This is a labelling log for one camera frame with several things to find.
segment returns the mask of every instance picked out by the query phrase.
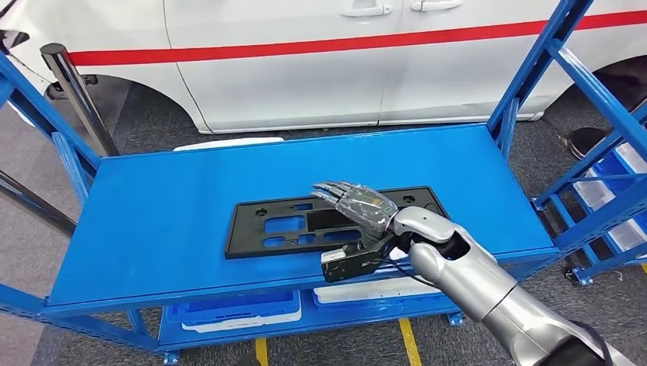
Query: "yellow floor line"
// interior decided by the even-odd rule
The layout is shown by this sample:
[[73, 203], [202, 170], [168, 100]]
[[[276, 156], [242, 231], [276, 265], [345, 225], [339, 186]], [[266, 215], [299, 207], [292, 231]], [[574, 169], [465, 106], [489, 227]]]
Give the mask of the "yellow floor line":
[[256, 359], [259, 360], [261, 366], [268, 366], [267, 363], [267, 341], [265, 338], [256, 339]]
[[407, 356], [409, 357], [410, 366], [422, 366], [420, 362], [420, 355], [418, 355], [418, 346], [414, 338], [414, 331], [411, 329], [409, 319], [403, 318], [398, 320], [400, 322], [400, 330], [402, 331], [402, 340], [404, 340], [404, 347], [407, 349]]

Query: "white car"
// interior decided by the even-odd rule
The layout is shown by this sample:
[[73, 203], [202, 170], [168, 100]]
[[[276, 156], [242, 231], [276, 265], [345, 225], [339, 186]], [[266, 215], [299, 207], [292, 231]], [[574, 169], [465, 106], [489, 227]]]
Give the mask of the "white car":
[[[171, 98], [200, 133], [483, 121], [558, 0], [14, 0], [5, 52], [44, 92], [62, 43], [84, 75]], [[568, 47], [647, 55], [647, 0], [596, 0]], [[552, 66], [520, 111], [571, 84]]]

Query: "blue shelf frame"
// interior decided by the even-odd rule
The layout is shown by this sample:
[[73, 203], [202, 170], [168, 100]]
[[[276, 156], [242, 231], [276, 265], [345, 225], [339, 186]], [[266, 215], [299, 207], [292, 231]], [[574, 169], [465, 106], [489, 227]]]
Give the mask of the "blue shelf frame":
[[[586, 8], [591, 3], [592, 1], [560, 2], [553, 16], [557, 15], [562, 17], [565, 21], [561, 25], [560, 30], [557, 30], [555, 34], [570, 34], [574, 25], [579, 20], [581, 12], [586, 11]], [[555, 244], [560, 249], [559, 255], [555, 258], [548, 258], [543, 262], [537, 262], [535, 267], [531, 268], [526, 274], [520, 274], [520, 277], [527, 278], [536, 271], [556, 262], [561, 257], [583, 249], [584, 254], [591, 261], [591, 266], [588, 268], [576, 268], [575, 273], [576, 278], [581, 284], [590, 284], [592, 283], [591, 277], [593, 275], [602, 271], [608, 271], [628, 262], [635, 262], [637, 255], [647, 252], [647, 246], [645, 244], [622, 252], [607, 234], [609, 230], [618, 224], [645, 211], [647, 207], [647, 180], [643, 179], [645, 175], [582, 178], [582, 175], [589, 168], [606, 154], [612, 152], [621, 142], [629, 142], [640, 156], [643, 158], [647, 156], [647, 133], [643, 128], [643, 124], [647, 121], [647, 105], [644, 104], [632, 114], [629, 113], [610, 91], [586, 69], [577, 57], [565, 48], [564, 37], [547, 37], [538, 41], [538, 43], [541, 43], [541, 45], [536, 44], [535, 46], [541, 48], [540, 52], [542, 55], [535, 59], [526, 59], [524, 62], [524, 65], [527, 64], [527, 67], [535, 65], [534, 69], [539, 70], [536, 73], [537, 78], [531, 81], [531, 83], [536, 83], [536, 80], [546, 70], [546, 60], [554, 59], [602, 115], [608, 119], [613, 126], [613, 132], [598, 143], [580, 162], [569, 169], [561, 178], [557, 179], [540, 196], [533, 198], [533, 204], [538, 211], [544, 211], [548, 204], [552, 204], [566, 224], [567, 229], [554, 238]], [[517, 74], [516, 78], [522, 79], [523, 75]], [[501, 102], [504, 105], [510, 105], [513, 104], [513, 98], [512, 93], [506, 93], [506, 97]], [[616, 178], [637, 178], [637, 182], [599, 210], [592, 211], [588, 209], [584, 202], [580, 202], [587, 216], [583, 220], [575, 223], [562, 204], [560, 194], [571, 190], [572, 184], [576, 181], [605, 181]], [[590, 246], [590, 243], [599, 237], [604, 239], [613, 253], [611, 258], [604, 261], [599, 260]]]
[[[584, 16], [592, 0], [561, 0], [557, 9], [552, 14], [542, 33], [524, 60], [515, 75], [509, 88], [506, 90], [501, 102], [495, 108], [491, 118], [485, 124], [494, 145], [504, 157], [508, 157], [516, 123], [518, 110], [533, 90], [536, 83], [555, 59], [563, 69], [582, 88], [584, 93], [593, 100], [603, 114], [609, 118], [616, 131], [610, 134], [603, 143], [585, 157], [580, 163], [560, 178], [547, 192], [533, 199], [534, 207], [543, 210], [544, 205], [551, 201], [558, 203], [558, 195], [572, 184], [572, 179], [579, 177], [588, 169], [596, 159], [610, 151], [621, 139], [625, 139], [636, 148], [641, 156], [647, 156], [647, 135], [636, 120], [647, 117], [647, 108], [631, 116], [620, 103], [588, 72], [570, 52], [563, 47], [564, 42], [574, 30], [575, 25]], [[36, 128], [47, 136], [63, 161], [63, 165], [70, 177], [74, 192], [79, 203], [84, 206], [90, 192], [90, 181], [97, 175], [99, 166], [105, 158], [100, 158], [87, 147], [74, 131], [69, 128], [61, 116], [42, 98], [31, 84], [18, 70], [6, 59], [0, 56], [0, 101], [10, 101], [24, 116], [30, 119]], [[566, 213], [563, 205], [560, 212]], [[639, 183], [627, 190], [622, 197], [590, 213], [584, 220], [575, 223], [568, 221], [569, 228], [554, 239], [555, 247], [540, 248], [523, 253], [500, 253], [497, 258], [503, 262], [516, 263], [511, 273], [518, 279], [524, 279], [538, 270], [550, 265], [560, 258], [571, 254], [573, 251], [585, 248], [586, 245], [605, 235], [613, 225], [642, 212], [647, 207], [647, 181]], [[623, 260], [620, 256], [633, 256], [632, 250], [624, 252], [606, 266], [615, 265]], [[393, 268], [382, 268], [372, 279], [389, 278], [394, 276]], [[22, 291], [15, 290], [0, 284], [0, 312], [31, 319], [46, 325], [67, 329], [86, 336], [119, 345], [131, 347], [165, 358], [165, 363], [175, 363], [179, 358], [179, 349], [210, 345], [218, 342], [234, 342], [241, 339], [250, 339], [256, 336], [271, 336], [306, 332], [325, 329], [334, 326], [346, 326], [359, 323], [370, 323], [386, 319], [396, 319], [402, 316], [422, 316], [438, 313], [448, 313], [454, 323], [462, 318], [462, 314], [444, 297], [442, 300], [429, 306], [403, 306], [389, 310], [372, 310], [361, 314], [340, 315], [338, 322], [331, 321], [330, 316], [317, 316], [316, 309], [311, 306], [311, 295], [308, 288], [321, 285], [320, 283], [302, 284], [301, 296], [304, 298], [304, 312], [310, 314], [300, 322], [289, 325], [276, 325], [263, 328], [260, 332], [251, 329], [238, 329], [218, 334], [197, 335], [177, 329], [168, 323], [160, 325], [159, 339], [148, 335], [138, 309], [152, 306], [164, 306], [170, 303], [181, 303], [190, 300], [200, 300], [213, 297], [213, 291], [192, 291], [181, 294], [158, 294], [138, 297], [137, 300], [128, 302], [124, 299], [106, 301], [101, 305], [84, 304], [82, 306], [62, 305], [47, 306], [47, 298], [38, 298]], [[294, 285], [286, 282], [286, 287], [294, 289]], [[127, 314], [132, 329], [123, 329], [92, 317], [90, 314], [110, 310], [120, 310]]]

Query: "black plastic panel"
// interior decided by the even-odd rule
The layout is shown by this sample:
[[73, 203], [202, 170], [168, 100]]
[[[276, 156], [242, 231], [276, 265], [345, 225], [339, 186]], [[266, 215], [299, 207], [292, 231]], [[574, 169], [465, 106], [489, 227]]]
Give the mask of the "black plastic panel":
[[[447, 217], [430, 188], [380, 191], [399, 208], [425, 207]], [[315, 197], [238, 204], [225, 258], [325, 252], [361, 238], [359, 226]]]

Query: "robotic arm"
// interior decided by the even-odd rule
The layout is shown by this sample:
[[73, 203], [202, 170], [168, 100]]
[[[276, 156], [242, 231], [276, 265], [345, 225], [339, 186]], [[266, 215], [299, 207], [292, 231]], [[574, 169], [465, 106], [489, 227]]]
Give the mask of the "robotic arm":
[[597, 333], [539, 302], [460, 225], [420, 207], [402, 211], [371, 188], [344, 182], [314, 186], [314, 195], [356, 221], [368, 243], [322, 254], [327, 281], [373, 272], [398, 247], [414, 270], [465, 314], [483, 323], [520, 366], [634, 365]]

